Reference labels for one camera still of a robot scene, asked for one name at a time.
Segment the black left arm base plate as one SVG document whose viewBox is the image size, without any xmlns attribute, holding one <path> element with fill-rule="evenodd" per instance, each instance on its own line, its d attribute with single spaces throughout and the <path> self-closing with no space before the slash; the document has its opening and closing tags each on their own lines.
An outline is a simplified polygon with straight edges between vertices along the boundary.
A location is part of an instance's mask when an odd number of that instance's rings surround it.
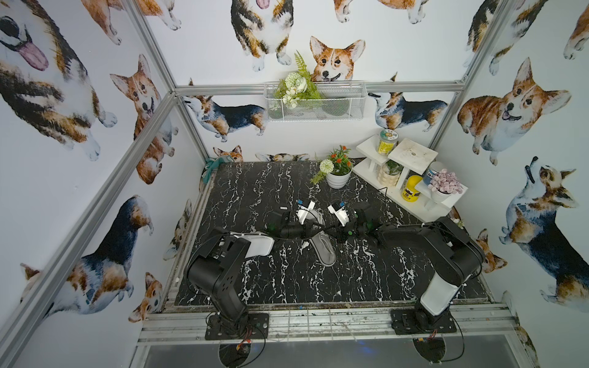
<svg viewBox="0 0 589 368">
<path fill-rule="evenodd" d="M 268 337 L 270 315 L 267 313 L 245 313 L 237 322 L 220 314 L 213 314 L 206 320 L 206 340 L 265 340 Z"/>
</svg>

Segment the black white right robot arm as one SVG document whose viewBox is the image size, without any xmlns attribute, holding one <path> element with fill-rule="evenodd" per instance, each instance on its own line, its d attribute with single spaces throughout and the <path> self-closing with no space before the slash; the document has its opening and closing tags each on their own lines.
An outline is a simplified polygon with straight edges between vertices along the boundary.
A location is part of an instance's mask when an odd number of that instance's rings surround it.
<svg viewBox="0 0 589 368">
<path fill-rule="evenodd" d="M 434 274 L 414 309 L 416 319 L 433 324 L 448 311 L 461 285 L 483 269 L 484 252 L 466 230 L 447 217 L 420 224 L 394 225 L 367 219 L 362 209 L 354 210 L 345 225 L 337 225 L 333 237 L 367 238 L 378 246 L 415 248 L 423 251 Z"/>
</svg>

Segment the grey canvas sneaker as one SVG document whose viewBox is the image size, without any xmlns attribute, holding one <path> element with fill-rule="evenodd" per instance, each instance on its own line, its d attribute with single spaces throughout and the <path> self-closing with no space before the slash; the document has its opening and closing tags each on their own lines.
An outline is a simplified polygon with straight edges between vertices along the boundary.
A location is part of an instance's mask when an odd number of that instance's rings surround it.
<svg viewBox="0 0 589 368">
<path fill-rule="evenodd" d="M 308 212 L 303 209 L 299 209 L 297 216 L 299 217 L 299 222 L 301 224 L 325 224 L 322 214 L 316 210 L 311 210 Z M 321 231 L 311 238 L 310 243 L 314 247 L 319 262 L 322 263 L 323 266 L 331 267 L 335 264 L 337 256 L 328 234 L 326 234 L 324 231 Z"/>
</svg>

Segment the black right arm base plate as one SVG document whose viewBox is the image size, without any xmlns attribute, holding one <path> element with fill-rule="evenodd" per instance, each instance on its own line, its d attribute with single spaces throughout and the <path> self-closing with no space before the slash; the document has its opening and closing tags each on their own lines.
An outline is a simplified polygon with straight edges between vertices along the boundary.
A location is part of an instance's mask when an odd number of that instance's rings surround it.
<svg viewBox="0 0 589 368">
<path fill-rule="evenodd" d="M 457 332 L 456 322 L 449 308 L 437 316 L 423 309 L 393 309 L 391 320 L 391 327 L 397 335 Z"/>
</svg>

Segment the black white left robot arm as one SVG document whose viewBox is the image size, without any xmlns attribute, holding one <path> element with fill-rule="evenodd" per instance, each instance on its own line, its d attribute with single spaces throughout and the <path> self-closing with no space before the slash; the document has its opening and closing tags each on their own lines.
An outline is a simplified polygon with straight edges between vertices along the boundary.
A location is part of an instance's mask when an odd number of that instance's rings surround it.
<svg viewBox="0 0 589 368">
<path fill-rule="evenodd" d="M 187 268 L 186 278 L 197 290 L 210 297 L 220 321 L 230 328 L 245 323 L 247 307 L 239 298 L 235 283 L 251 247 L 276 240 L 309 240 L 325 226 L 316 216 L 296 222 L 289 211 L 270 213 L 261 233 L 239 234 L 216 227 L 197 248 Z"/>
</svg>

